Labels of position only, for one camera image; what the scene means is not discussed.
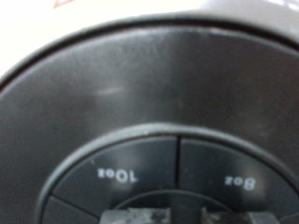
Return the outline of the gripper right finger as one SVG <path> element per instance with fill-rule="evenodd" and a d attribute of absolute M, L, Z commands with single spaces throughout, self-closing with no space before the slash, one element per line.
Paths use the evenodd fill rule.
<path fill-rule="evenodd" d="M 280 222 L 268 212 L 209 212 L 203 208 L 201 224 L 280 224 Z"/>

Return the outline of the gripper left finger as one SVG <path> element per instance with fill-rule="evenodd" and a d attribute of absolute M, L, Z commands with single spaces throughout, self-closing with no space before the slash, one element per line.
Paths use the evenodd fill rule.
<path fill-rule="evenodd" d="M 106 210 L 100 224 L 172 224 L 172 213 L 170 208 Z"/>

